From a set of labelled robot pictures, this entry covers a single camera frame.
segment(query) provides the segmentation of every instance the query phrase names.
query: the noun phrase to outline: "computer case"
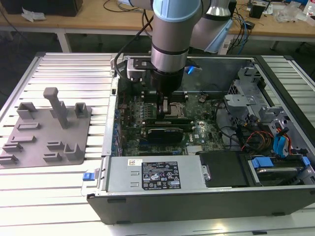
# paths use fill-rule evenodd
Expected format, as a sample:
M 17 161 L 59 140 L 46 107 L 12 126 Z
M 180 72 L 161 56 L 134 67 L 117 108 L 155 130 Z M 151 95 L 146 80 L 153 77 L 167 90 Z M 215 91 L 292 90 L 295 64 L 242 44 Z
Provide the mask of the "computer case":
M 83 0 L 0 0 L 8 14 L 21 14 L 22 8 L 47 15 L 76 16 Z

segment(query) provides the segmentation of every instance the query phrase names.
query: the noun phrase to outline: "open computer chassis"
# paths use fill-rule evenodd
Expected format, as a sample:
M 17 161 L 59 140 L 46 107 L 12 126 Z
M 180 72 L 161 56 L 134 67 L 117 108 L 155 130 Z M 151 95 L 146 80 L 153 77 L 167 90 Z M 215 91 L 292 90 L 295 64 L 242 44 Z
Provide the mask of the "open computer chassis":
M 139 58 L 150 56 L 125 56 L 138 83 L 113 71 L 87 196 L 102 222 L 285 215 L 315 202 L 315 129 L 263 57 L 191 57 L 202 70 L 184 75 L 164 120 L 150 73 L 127 66 Z

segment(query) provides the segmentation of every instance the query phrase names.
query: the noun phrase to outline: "slotted aluminum surface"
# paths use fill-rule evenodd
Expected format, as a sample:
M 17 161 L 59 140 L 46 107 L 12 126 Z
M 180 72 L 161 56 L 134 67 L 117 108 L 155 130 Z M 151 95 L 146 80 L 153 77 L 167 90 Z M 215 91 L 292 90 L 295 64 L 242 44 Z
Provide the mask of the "slotted aluminum surface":
M 0 121 L 2 143 L 6 141 L 17 120 L 16 108 L 19 102 L 28 100 L 36 103 L 38 107 L 46 107 L 47 103 L 41 99 L 46 85 L 57 86 L 60 90 L 59 98 L 66 104 L 68 101 L 71 103 L 73 99 L 90 103 L 93 106 L 93 117 L 86 147 L 87 160 L 82 165 L 0 170 L 1 236 L 229 236 L 252 235 L 252 231 L 267 231 L 268 235 L 278 236 L 314 235 L 315 205 L 292 215 L 279 217 L 115 226 L 101 223 L 86 198 L 81 196 L 81 185 L 83 172 L 101 166 L 101 145 L 107 115 L 106 99 L 109 96 L 106 86 L 110 78 L 110 59 L 110 54 L 47 54 L 43 59 L 38 58 L 33 66 L 30 66 L 25 83 L 16 92 L 12 105 L 3 108 L 2 111 L 6 113 Z M 91 192 L 96 182 L 88 182 L 88 185 Z
M 305 116 L 315 126 L 314 81 L 295 61 L 286 60 L 283 56 L 263 56 L 263 58 Z M 268 86 L 266 87 L 266 91 L 275 106 L 280 106 L 279 101 Z

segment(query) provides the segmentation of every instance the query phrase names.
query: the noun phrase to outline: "3d printed holder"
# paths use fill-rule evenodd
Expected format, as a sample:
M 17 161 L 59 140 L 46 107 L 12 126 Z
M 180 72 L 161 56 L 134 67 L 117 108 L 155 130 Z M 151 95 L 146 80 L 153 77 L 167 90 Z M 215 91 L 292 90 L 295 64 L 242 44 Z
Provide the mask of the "3d printed holder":
M 66 108 L 57 95 L 57 88 L 44 91 L 52 109 L 37 109 L 31 102 L 20 104 L 20 117 L 2 147 L 0 169 L 83 162 L 92 109 L 85 103 Z

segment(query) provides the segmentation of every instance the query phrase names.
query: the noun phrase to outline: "warning label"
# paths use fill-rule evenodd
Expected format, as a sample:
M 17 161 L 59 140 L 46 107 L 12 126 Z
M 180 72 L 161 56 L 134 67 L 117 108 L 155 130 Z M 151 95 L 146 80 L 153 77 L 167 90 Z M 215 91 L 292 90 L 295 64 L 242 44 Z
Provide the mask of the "warning label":
M 177 161 L 143 162 L 142 188 L 144 190 L 180 189 Z

